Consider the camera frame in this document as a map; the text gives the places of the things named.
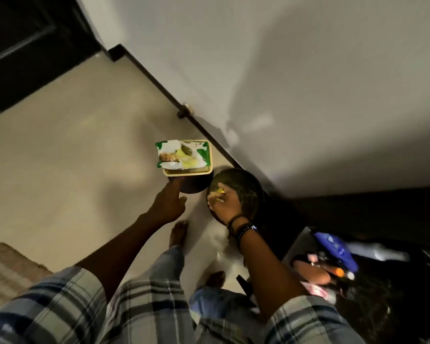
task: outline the black bracelet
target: black bracelet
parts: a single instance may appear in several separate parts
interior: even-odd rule
[[[248,217],[244,214],[237,214],[235,215],[232,219],[229,220],[228,224],[226,225],[228,227],[228,232],[234,237],[234,232],[232,231],[232,224],[234,223],[235,220],[237,220],[240,217],[245,217],[248,220]]]
[[[249,231],[253,229],[255,232],[258,232],[258,228],[255,227],[255,225],[253,225],[252,223],[246,223],[241,225],[236,233],[236,241],[237,241],[237,247],[239,248],[239,250],[241,249],[241,239],[242,236],[246,233],[246,231]]]

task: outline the tiled floor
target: tiled floor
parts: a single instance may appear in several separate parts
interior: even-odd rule
[[[154,143],[178,138],[201,134],[128,59],[92,57],[0,115],[0,242],[52,271],[73,265],[149,208],[167,181]],[[214,150],[215,167],[228,164]],[[188,196],[184,217],[186,295],[215,259],[226,288],[239,290],[235,276],[248,273],[225,249],[226,228],[204,193]],[[149,240],[127,277],[166,250],[171,228]]]

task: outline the green food package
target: green food package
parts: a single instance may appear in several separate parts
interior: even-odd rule
[[[195,169],[210,166],[207,141],[168,140],[156,143],[158,168],[169,170]]]

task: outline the plaid sleeve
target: plaid sleeve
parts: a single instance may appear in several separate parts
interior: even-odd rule
[[[292,298],[267,324],[265,344],[363,344],[337,310],[321,297]]]
[[[93,344],[105,310],[97,277],[70,267],[0,308],[0,343]]]

